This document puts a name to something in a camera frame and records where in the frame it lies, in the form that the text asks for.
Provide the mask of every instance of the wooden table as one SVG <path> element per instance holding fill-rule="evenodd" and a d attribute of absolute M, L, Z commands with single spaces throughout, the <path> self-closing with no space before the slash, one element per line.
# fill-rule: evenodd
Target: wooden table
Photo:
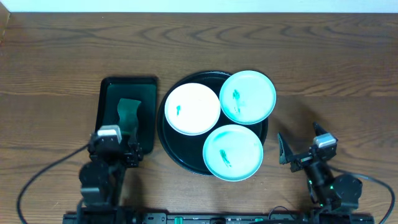
<path fill-rule="evenodd" d="M 340 141 L 330 164 L 398 191 L 398 15 L 13 14 L 0 46 L 0 222 L 18 223 L 16 197 L 38 170 L 87 142 L 100 82 L 156 75 L 158 105 L 179 79 L 202 70 L 266 73 L 277 89 L 265 158 L 229 183 L 153 153 L 127 172 L 121 203 L 170 212 L 267 213 L 312 206 L 305 174 L 278 163 L 276 134 L 306 149 L 318 121 Z M 61 223 L 81 198 L 82 152 L 41 176 L 22 209 L 31 223 Z M 388 191 L 364 182 L 360 212 L 378 222 Z M 398 213 L 389 223 L 398 223 Z"/>

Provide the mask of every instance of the black cable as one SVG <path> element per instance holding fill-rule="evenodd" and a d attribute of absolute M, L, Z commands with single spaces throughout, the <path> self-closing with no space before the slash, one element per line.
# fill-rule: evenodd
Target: black cable
<path fill-rule="evenodd" d="M 27 224 L 27 222 L 26 222 L 26 219 L 24 218 L 24 216 L 22 214 L 21 200 L 22 200 L 22 196 L 24 196 L 25 191 L 27 190 L 27 188 L 33 183 L 33 181 L 35 181 L 36 178 L 38 178 L 44 172 L 48 171 L 49 169 L 53 168 L 54 166 L 58 165 L 59 163 L 71 158 L 72 156 L 78 154 L 79 152 L 83 151 L 87 147 L 88 147 L 88 144 L 86 144 L 83 147 L 77 149 L 75 152 L 69 154 L 68 156 L 65 156 L 64 158 L 59 159 L 59 160 L 51 163 L 47 167 L 44 167 L 42 170 L 38 171 L 38 173 L 36 173 L 32 178 L 30 178 L 30 180 L 25 184 L 25 186 L 22 188 L 21 192 L 19 192 L 18 199 L 17 199 L 17 212 L 18 212 L 19 219 L 21 220 L 21 222 L 23 224 Z"/>
<path fill-rule="evenodd" d="M 377 180 L 377 179 L 375 179 L 373 177 L 370 177 L 370 176 L 367 176 L 367 175 L 364 175 L 364 174 L 356 174 L 356 173 L 348 172 L 348 171 L 345 171 L 345 170 L 342 170 L 342 169 L 337 169 L 337 168 L 335 168 L 335 167 L 333 167 L 331 165 L 328 165 L 328 166 L 329 166 L 329 168 L 331 170 L 334 170 L 334 171 L 337 171 L 337 172 L 341 172 L 341 173 L 344 173 L 344 174 L 349 174 L 349 175 L 352 175 L 352 176 L 354 176 L 356 178 L 362 178 L 364 180 L 369 180 L 371 182 L 380 184 L 381 186 L 385 187 L 388 191 L 390 191 L 390 194 L 391 194 L 390 207 L 388 208 L 387 213 L 384 215 L 384 217 L 382 218 L 382 220 L 379 223 L 383 224 L 388 219 L 388 217 L 392 213 L 392 210 L 394 209 L 394 205 L 396 203 L 396 195 L 394 194 L 394 191 L 392 190 L 392 188 L 388 184 L 384 183 L 381 180 Z"/>
<path fill-rule="evenodd" d="M 274 210 L 275 209 L 277 209 L 277 208 L 284 208 L 285 210 L 287 210 L 287 212 L 289 213 L 289 215 L 293 218 L 293 220 L 295 220 L 295 218 L 293 217 L 293 215 L 292 215 L 292 213 L 290 212 L 290 210 L 289 209 L 287 209 L 286 207 L 283 207 L 283 206 L 276 206 L 275 208 L 273 208 L 270 212 L 269 212 L 269 214 L 268 214 L 268 219 L 270 220 L 271 219 L 271 215 L 272 215 L 272 212 L 274 212 Z"/>

